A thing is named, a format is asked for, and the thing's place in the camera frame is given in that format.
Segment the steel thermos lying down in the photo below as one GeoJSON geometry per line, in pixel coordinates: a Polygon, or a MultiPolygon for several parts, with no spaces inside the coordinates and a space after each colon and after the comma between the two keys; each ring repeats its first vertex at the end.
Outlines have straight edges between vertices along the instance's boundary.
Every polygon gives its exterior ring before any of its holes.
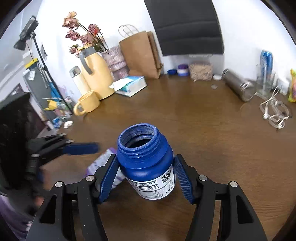
{"type": "Polygon", "coordinates": [[[222,73],[225,83],[240,97],[244,102],[249,102],[255,94],[254,84],[238,75],[236,72],[225,69],[222,73]]]}

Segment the yellow mug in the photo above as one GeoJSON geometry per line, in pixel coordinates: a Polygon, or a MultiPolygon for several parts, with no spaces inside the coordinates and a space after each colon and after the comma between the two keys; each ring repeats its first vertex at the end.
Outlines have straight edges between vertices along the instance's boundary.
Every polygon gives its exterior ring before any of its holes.
{"type": "Polygon", "coordinates": [[[100,106],[100,100],[96,93],[91,90],[82,95],[75,104],[73,111],[76,116],[90,113],[100,106]]]}

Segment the tissue box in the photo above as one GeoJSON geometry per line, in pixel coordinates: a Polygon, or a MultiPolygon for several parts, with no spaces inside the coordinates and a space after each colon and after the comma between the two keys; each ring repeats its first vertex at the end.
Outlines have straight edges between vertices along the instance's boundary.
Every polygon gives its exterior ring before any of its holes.
{"type": "Polygon", "coordinates": [[[113,89],[115,93],[132,97],[141,90],[147,87],[147,83],[143,76],[129,76],[113,82],[109,88],[113,89]]]}

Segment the blue jar lid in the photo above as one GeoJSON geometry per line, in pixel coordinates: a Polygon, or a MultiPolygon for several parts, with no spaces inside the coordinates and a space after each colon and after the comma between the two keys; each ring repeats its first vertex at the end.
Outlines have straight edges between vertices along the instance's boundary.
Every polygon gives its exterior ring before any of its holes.
{"type": "Polygon", "coordinates": [[[178,72],[177,72],[176,69],[170,69],[170,70],[167,71],[167,74],[168,74],[168,75],[177,75],[177,73],[178,73],[178,72]]]}

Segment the yellow thermos jug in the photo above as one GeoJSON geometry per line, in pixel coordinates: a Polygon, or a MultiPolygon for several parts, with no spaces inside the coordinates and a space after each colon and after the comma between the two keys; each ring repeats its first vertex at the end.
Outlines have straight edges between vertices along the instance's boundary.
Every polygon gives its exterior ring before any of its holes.
{"type": "Polygon", "coordinates": [[[106,99],[115,93],[110,88],[113,77],[106,61],[95,51],[91,44],[79,49],[81,71],[88,86],[95,92],[99,100],[106,99]]]}

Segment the small purple cream jar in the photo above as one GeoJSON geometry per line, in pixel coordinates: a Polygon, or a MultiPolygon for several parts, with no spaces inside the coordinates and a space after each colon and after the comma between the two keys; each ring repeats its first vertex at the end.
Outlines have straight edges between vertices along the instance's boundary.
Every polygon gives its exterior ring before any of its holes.
{"type": "Polygon", "coordinates": [[[180,64],[177,66],[177,74],[180,77],[186,77],[189,76],[189,66],[187,64],[180,64]]]}

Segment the small white jar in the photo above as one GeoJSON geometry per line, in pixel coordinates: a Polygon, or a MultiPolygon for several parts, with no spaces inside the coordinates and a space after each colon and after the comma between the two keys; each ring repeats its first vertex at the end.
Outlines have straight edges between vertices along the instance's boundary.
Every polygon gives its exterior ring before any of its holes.
{"type": "Polygon", "coordinates": [[[220,81],[221,79],[222,79],[222,76],[220,74],[214,74],[213,75],[213,80],[220,81]]]}

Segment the clear drinking glass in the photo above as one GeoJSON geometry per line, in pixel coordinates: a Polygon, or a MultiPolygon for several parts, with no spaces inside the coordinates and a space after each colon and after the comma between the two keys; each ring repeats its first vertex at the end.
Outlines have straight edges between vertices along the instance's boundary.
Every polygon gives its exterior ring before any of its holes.
{"type": "Polygon", "coordinates": [[[272,73],[265,64],[256,66],[256,92],[265,98],[271,97],[273,88],[272,73]]]}

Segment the colourful snack packet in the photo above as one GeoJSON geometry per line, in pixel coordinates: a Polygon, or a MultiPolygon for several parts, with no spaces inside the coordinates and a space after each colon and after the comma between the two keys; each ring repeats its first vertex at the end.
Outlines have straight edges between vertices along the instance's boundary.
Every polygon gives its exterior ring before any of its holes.
{"type": "Polygon", "coordinates": [[[296,72],[293,69],[291,69],[290,75],[291,75],[292,80],[290,83],[288,101],[289,102],[296,102],[296,72]]]}

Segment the dried pink flower bouquet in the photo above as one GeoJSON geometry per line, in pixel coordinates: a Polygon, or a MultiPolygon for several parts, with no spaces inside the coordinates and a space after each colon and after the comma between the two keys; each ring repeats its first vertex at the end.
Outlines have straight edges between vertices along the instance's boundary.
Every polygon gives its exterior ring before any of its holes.
{"type": "Polygon", "coordinates": [[[80,49],[87,46],[93,47],[96,52],[102,53],[109,49],[101,29],[96,24],[90,24],[88,27],[82,25],[76,18],[77,13],[69,12],[67,17],[63,20],[62,27],[67,28],[68,32],[65,36],[73,42],[79,41],[80,44],[74,44],[69,48],[69,53],[78,56],[80,49]]]}

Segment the blue pill jar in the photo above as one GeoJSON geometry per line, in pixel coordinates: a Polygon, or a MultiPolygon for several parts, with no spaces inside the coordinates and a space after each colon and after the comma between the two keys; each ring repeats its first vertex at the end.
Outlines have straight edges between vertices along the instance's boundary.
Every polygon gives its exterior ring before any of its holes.
{"type": "Polygon", "coordinates": [[[144,199],[159,200],[175,187],[174,154],[156,126],[139,123],[125,129],[117,139],[120,170],[144,199]]]}

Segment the purple garment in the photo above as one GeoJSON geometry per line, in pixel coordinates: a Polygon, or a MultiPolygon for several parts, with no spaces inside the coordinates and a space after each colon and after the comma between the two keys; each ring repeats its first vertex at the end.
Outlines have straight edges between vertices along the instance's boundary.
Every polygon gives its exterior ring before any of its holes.
{"type": "Polygon", "coordinates": [[[1,216],[18,240],[26,239],[33,219],[15,211],[11,206],[8,197],[2,195],[1,216]]]}

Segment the black light stand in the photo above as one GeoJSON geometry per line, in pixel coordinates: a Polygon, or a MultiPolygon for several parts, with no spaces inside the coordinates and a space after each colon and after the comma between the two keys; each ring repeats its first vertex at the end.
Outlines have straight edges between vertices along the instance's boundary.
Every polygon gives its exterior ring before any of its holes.
{"type": "Polygon", "coordinates": [[[73,112],[73,107],[72,107],[71,105],[67,104],[67,102],[65,101],[64,97],[62,96],[62,94],[61,94],[61,92],[60,92],[60,90],[59,90],[59,88],[58,88],[58,86],[57,86],[57,84],[56,84],[56,82],[53,80],[53,78],[52,78],[52,76],[51,76],[51,74],[50,74],[50,72],[49,72],[49,70],[48,70],[48,67],[47,67],[46,64],[45,64],[45,61],[44,61],[44,59],[43,59],[43,57],[42,57],[41,51],[40,51],[40,49],[39,49],[39,47],[38,47],[38,44],[37,44],[37,41],[36,41],[36,34],[35,34],[35,32],[32,32],[32,33],[31,33],[31,37],[32,37],[33,42],[34,42],[34,44],[35,44],[35,47],[36,47],[36,49],[37,49],[37,53],[38,53],[38,55],[39,55],[39,57],[40,57],[40,60],[41,60],[41,62],[42,62],[42,64],[43,64],[43,69],[45,70],[45,72],[47,73],[47,75],[48,75],[48,77],[49,77],[51,83],[53,84],[53,86],[54,86],[54,88],[55,88],[55,90],[56,90],[56,92],[57,92],[57,96],[58,96],[60,99],[62,99],[62,101],[65,103],[65,105],[67,106],[67,108],[69,109],[69,111],[70,111],[72,114],[74,114],[74,112],[73,112]]]}

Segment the brown paper bag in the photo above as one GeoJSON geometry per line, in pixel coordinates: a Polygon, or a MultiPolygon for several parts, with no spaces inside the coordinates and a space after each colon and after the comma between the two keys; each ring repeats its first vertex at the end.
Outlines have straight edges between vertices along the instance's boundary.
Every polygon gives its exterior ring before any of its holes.
{"type": "Polygon", "coordinates": [[[153,33],[140,32],[133,25],[121,25],[118,32],[123,37],[119,45],[129,68],[129,74],[158,79],[163,63],[153,33]]]}

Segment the pink patterned vase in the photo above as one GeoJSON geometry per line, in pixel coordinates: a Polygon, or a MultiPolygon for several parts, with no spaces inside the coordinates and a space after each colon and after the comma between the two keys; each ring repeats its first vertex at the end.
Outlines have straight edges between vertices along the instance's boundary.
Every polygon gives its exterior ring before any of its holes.
{"type": "Polygon", "coordinates": [[[119,45],[101,53],[115,81],[129,76],[129,68],[119,45]]]}

